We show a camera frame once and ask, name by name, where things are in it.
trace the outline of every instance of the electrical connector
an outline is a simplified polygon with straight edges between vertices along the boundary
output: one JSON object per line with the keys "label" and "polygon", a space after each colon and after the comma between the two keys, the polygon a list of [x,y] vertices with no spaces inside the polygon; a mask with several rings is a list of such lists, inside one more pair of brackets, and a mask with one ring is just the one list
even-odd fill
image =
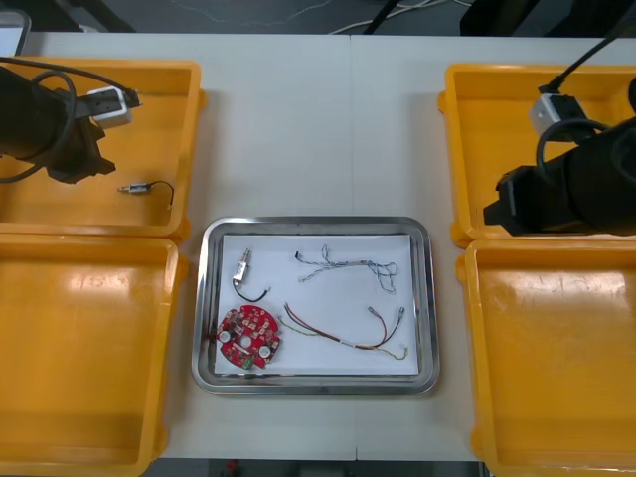
{"label": "electrical connector", "polygon": [[151,187],[148,182],[137,182],[135,184],[128,184],[127,186],[121,186],[117,190],[126,194],[146,194],[150,192]]}
{"label": "electrical connector", "polygon": [[166,181],[154,181],[154,182],[135,182],[132,184],[128,184],[127,186],[121,186],[117,188],[119,192],[123,192],[124,194],[148,194],[150,190],[156,186],[157,184],[165,184],[170,188],[170,203],[168,204],[168,209],[172,209],[172,203],[175,200],[175,188],[172,187],[172,184]]}
{"label": "electrical connector", "polygon": [[249,269],[249,259],[251,257],[251,250],[248,248],[242,255],[241,261],[238,263],[237,271],[235,271],[232,281],[238,285],[243,283],[247,278],[247,270]]}
{"label": "electrical connector", "polygon": [[102,129],[108,129],[110,127],[123,126],[124,124],[129,124],[132,122],[132,113],[128,108],[128,103],[126,102],[126,98],[123,95],[121,89],[115,86],[107,86],[101,87],[99,89],[93,89],[89,91],[86,95],[87,98],[91,96],[97,95],[105,95],[110,93],[115,101],[112,106],[108,106],[105,108],[105,112],[101,114],[95,114],[92,116],[92,119],[101,127]]}
{"label": "electrical connector", "polygon": [[[542,93],[530,109],[530,120],[540,136],[552,125],[567,119],[587,119],[587,114],[576,97],[560,92]],[[580,144],[594,135],[591,127],[572,126],[551,136],[550,141]]]}

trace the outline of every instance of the yellow bin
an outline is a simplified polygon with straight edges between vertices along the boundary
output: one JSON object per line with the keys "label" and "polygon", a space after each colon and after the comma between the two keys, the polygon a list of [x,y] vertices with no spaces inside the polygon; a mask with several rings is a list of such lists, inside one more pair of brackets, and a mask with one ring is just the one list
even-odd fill
{"label": "yellow bin", "polygon": [[163,238],[0,235],[0,473],[137,476],[158,456],[186,265]]}
{"label": "yellow bin", "polygon": [[475,240],[457,276],[480,459],[497,477],[636,474],[636,242]]}
{"label": "yellow bin", "polygon": [[[458,246],[510,238],[501,226],[484,225],[483,209],[497,200],[495,186],[504,173],[534,165],[539,137],[528,113],[539,97],[539,85],[564,68],[455,65],[447,70],[438,107],[446,121],[455,215],[451,237]],[[634,78],[633,67],[580,68],[561,91],[574,94],[590,118],[616,124],[634,115],[627,96]],[[546,160],[571,147],[549,143]]]}
{"label": "yellow bin", "polygon": [[[103,75],[135,88],[143,105],[132,110],[133,121],[106,131],[98,141],[101,154],[117,170],[88,177],[77,184],[50,179],[46,171],[0,188],[0,234],[91,236],[188,236],[186,217],[197,117],[205,96],[201,72],[194,63],[35,58]],[[31,78],[42,70],[7,65]],[[78,94],[104,84],[71,75]],[[66,88],[57,78],[46,79],[50,88]],[[3,159],[0,175],[11,176],[30,164]],[[143,196],[121,194],[120,186],[135,182],[167,181]]]}
{"label": "yellow bin", "polygon": [[[475,453],[498,477],[636,474],[636,240],[512,238],[485,226],[502,175],[533,164],[538,86],[565,67],[458,65],[439,97],[456,273],[472,339]],[[636,68],[581,68],[562,92],[590,118],[633,116]],[[568,144],[549,144],[547,158]]]}

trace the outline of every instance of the small electronic component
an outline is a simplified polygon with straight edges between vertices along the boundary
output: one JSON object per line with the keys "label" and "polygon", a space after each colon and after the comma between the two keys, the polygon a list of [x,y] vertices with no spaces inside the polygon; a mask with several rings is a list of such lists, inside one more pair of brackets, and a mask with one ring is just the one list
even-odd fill
{"label": "small electronic component", "polygon": [[247,298],[240,292],[240,287],[247,279],[247,272],[249,271],[249,260],[251,259],[251,250],[248,248],[245,253],[242,255],[242,259],[238,262],[237,271],[232,277],[232,287],[235,289],[237,295],[245,301],[249,303],[257,303],[262,300],[267,293],[269,293],[269,288],[261,293],[261,295],[256,299]]}
{"label": "small electronic component", "polygon": [[257,306],[244,305],[226,314],[217,330],[217,340],[221,353],[233,365],[244,370],[254,365],[264,369],[280,348],[277,332],[273,316]]}
{"label": "small electronic component", "polygon": [[172,209],[172,203],[175,200],[175,188],[167,181],[136,182],[128,184],[127,186],[121,186],[117,190],[124,194],[148,194],[157,184],[163,184],[170,188],[170,204],[168,204],[168,209]]}

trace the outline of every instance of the cable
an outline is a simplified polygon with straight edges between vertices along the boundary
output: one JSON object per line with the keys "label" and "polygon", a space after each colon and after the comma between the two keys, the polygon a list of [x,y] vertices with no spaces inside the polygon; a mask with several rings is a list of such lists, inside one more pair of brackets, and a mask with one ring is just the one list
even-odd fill
{"label": "cable", "polygon": [[252,300],[250,298],[247,298],[245,295],[243,295],[242,293],[240,293],[239,291],[239,284],[237,283],[236,280],[232,280],[232,286],[235,289],[235,292],[237,293],[237,295],[239,297],[241,297],[243,300],[248,301],[249,303],[258,303],[260,300],[262,300],[265,296],[267,296],[267,293],[269,293],[269,288],[267,288],[265,291],[262,292],[262,294],[256,298],[255,300]]}
{"label": "cable", "polygon": [[69,89],[69,97],[70,97],[69,111],[67,112],[67,120],[65,121],[64,126],[62,127],[62,132],[60,132],[60,135],[58,136],[56,141],[53,143],[53,146],[51,146],[51,148],[47,149],[46,151],[32,154],[31,156],[27,156],[27,157],[16,158],[16,159],[26,161],[26,160],[32,160],[33,158],[41,154],[48,154],[49,157],[47,161],[43,161],[39,164],[35,164],[34,166],[30,167],[26,171],[16,174],[15,176],[0,177],[0,184],[15,184],[16,182],[22,181],[23,179],[26,179],[27,177],[33,176],[39,170],[47,166],[50,166],[53,159],[55,158],[55,153],[58,152],[60,149],[62,149],[62,147],[67,143],[67,140],[69,139],[69,135],[73,131],[73,125],[75,124],[75,118],[76,118],[76,111],[78,109],[78,92],[76,90],[76,86],[73,84],[73,81],[71,80],[71,78],[69,78],[68,75],[65,75],[64,73],[61,73],[61,72],[55,72],[55,71],[41,73],[37,75],[36,77],[34,77],[32,79],[32,82],[35,84],[39,84],[46,78],[50,78],[50,77],[57,77],[62,79],[67,84],[67,88]]}
{"label": "cable", "polygon": [[[464,7],[472,7],[473,4],[472,3],[468,3],[468,2],[464,2],[462,0],[452,0],[454,3],[456,3],[457,5],[463,5]],[[400,8],[425,8],[426,5],[405,5],[403,3],[398,3],[397,4]]]}
{"label": "cable", "polygon": [[580,67],[583,63],[589,60],[591,57],[596,55],[600,50],[605,48],[607,45],[612,43],[614,40],[622,36],[628,29],[630,29],[633,25],[631,23],[621,23],[616,26],[606,38],[604,38],[601,42],[596,44],[594,47],[590,48],[585,54],[583,54],[578,60],[572,63],[569,67],[565,69],[563,73],[557,75],[552,81],[548,84],[544,84],[539,87],[540,92],[550,92],[550,93],[558,93],[559,88],[565,81],[565,79]]}
{"label": "cable", "polygon": [[548,171],[546,171],[546,162],[544,160],[546,143],[555,133],[570,126],[589,126],[593,127],[594,129],[598,129],[599,131],[605,131],[609,129],[609,126],[607,124],[603,124],[602,122],[577,117],[574,119],[566,119],[561,122],[556,122],[544,131],[544,133],[539,138],[539,142],[537,143],[537,173],[546,184],[554,189],[558,188],[558,183],[552,177],[550,177]]}
{"label": "cable", "polygon": [[149,182],[148,183],[148,187],[152,188],[152,186],[155,186],[157,184],[165,184],[166,186],[168,186],[170,188],[170,207],[172,208],[172,203],[175,200],[175,188],[168,181]]}
{"label": "cable", "polygon": [[404,349],[404,354],[403,354],[403,356],[402,356],[402,357],[399,357],[399,356],[395,355],[394,353],[392,353],[392,352],[390,352],[390,351],[388,351],[388,350],[385,350],[385,349],[383,349],[383,348],[380,348],[380,346],[381,346],[381,345],[383,345],[383,344],[385,344],[388,340],[390,340],[390,339],[391,339],[391,337],[392,337],[392,336],[394,335],[394,333],[396,332],[396,329],[398,328],[399,323],[401,322],[401,318],[402,318],[402,316],[403,316],[403,314],[404,314],[404,308],[403,308],[403,307],[399,310],[399,313],[398,313],[398,316],[397,316],[397,323],[396,323],[396,326],[394,327],[393,331],[391,332],[391,334],[390,334],[388,337],[387,337],[387,324],[385,323],[384,318],[380,315],[380,313],[378,313],[376,310],[374,310],[371,306],[368,308],[368,310],[369,310],[369,311],[370,311],[370,312],[371,312],[374,316],[376,316],[376,317],[378,317],[378,318],[380,319],[380,321],[381,321],[381,322],[382,322],[382,324],[383,324],[384,330],[385,330],[385,335],[384,335],[384,337],[383,337],[382,341],[381,341],[379,344],[377,344],[377,345],[358,345],[358,344],[349,343],[348,341],[345,341],[345,340],[343,340],[342,338],[338,338],[337,336],[330,335],[329,333],[326,333],[326,332],[321,331],[321,330],[319,330],[319,329],[317,329],[317,328],[315,328],[315,327],[313,327],[313,326],[311,326],[311,325],[308,325],[308,324],[307,324],[307,323],[305,323],[305,322],[304,322],[304,321],[303,321],[303,320],[302,320],[302,319],[301,319],[298,315],[296,315],[296,314],[295,314],[295,313],[291,310],[291,307],[289,306],[289,304],[288,304],[288,303],[285,303],[285,304],[284,304],[284,309],[285,309],[285,312],[287,313],[287,316],[289,317],[289,319],[290,319],[291,321],[293,321],[296,325],[298,325],[298,326],[299,326],[299,327],[301,327],[302,329],[309,331],[309,333],[306,333],[306,332],[300,331],[300,330],[298,330],[298,329],[296,329],[296,328],[294,328],[294,327],[292,327],[292,326],[288,325],[288,324],[287,324],[287,323],[285,323],[285,322],[282,320],[282,318],[279,316],[279,317],[278,317],[278,319],[280,320],[280,323],[281,323],[283,326],[285,326],[285,327],[287,327],[287,328],[289,328],[289,329],[291,329],[291,330],[295,331],[296,333],[300,333],[301,335],[305,335],[305,336],[320,336],[320,337],[322,337],[322,338],[327,338],[328,340],[335,341],[336,343],[339,343],[339,344],[341,344],[341,345],[349,346],[349,347],[351,347],[351,348],[356,348],[356,349],[358,349],[358,350],[363,350],[363,351],[380,351],[380,352],[383,352],[383,353],[387,353],[388,355],[390,355],[390,356],[394,357],[396,360],[403,360],[403,359],[405,359],[405,358],[406,358],[406,356],[408,355],[408,348],[405,348],[405,349]]}
{"label": "cable", "polygon": [[[410,12],[413,10],[416,10],[418,8],[428,8],[428,7],[434,7],[435,5],[441,5],[442,3],[446,3],[450,0],[424,0],[423,2],[419,2],[415,5],[411,5],[411,6],[404,6],[404,8],[402,8],[401,10],[397,10],[396,12],[392,12],[391,14],[387,15],[386,20],[388,20],[389,18],[393,18],[396,17],[397,15],[401,15],[402,13],[406,13],[406,12]],[[356,28],[356,27],[363,27],[365,25],[370,25],[373,22],[373,20],[365,20],[363,22],[358,22],[358,23],[352,23],[351,25],[347,25],[346,27],[342,27],[339,28],[338,30],[334,30],[333,32],[330,32],[328,35],[337,35],[338,33],[343,33],[346,32],[348,30],[351,30],[352,28]]]}
{"label": "cable", "polygon": [[120,82],[114,81],[107,77],[103,77],[102,75],[98,75],[96,73],[91,73],[84,70],[78,70],[77,68],[65,67],[62,65],[52,65],[50,63],[32,62],[31,60],[21,60],[14,57],[0,57],[0,63],[8,63],[11,65],[21,65],[23,67],[31,67],[31,68],[41,68],[45,70],[53,70],[55,72],[68,73],[71,75],[78,75],[79,77],[85,77],[85,78],[90,78],[92,80],[101,81],[121,89],[121,91],[130,100],[130,104],[128,104],[130,107],[135,107],[140,104],[137,91],[124,86]]}
{"label": "cable", "polygon": [[294,258],[305,265],[320,266],[317,270],[310,273],[307,276],[299,278],[298,281],[305,282],[312,279],[314,276],[329,270],[335,270],[338,268],[345,268],[347,266],[366,266],[376,276],[378,283],[382,290],[387,293],[396,293],[396,287],[394,286],[394,277],[398,274],[398,266],[395,262],[381,264],[372,260],[358,260],[358,261],[332,261],[329,259],[329,247],[325,244],[322,246],[322,259],[323,261],[307,261],[302,257],[299,251],[296,251]]}
{"label": "cable", "polygon": [[378,14],[371,21],[367,29],[362,32],[363,35],[373,35],[378,30],[378,27],[383,24],[387,19],[387,15],[396,7],[399,0],[387,0],[387,3],[383,5]]}

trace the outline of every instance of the white table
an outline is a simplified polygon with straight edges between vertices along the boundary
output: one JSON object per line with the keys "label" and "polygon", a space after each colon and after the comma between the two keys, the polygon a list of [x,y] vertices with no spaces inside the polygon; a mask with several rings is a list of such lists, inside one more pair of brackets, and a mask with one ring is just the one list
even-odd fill
{"label": "white table", "polygon": [[[408,37],[33,34],[26,54],[197,62],[200,118],[173,330],[166,457],[472,460],[469,341],[449,239],[436,96],[454,63],[569,64],[594,41]],[[632,40],[591,63],[629,65]],[[429,230],[441,376],[415,397],[219,397],[190,374],[201,233],[221,216],[410,216]]]}

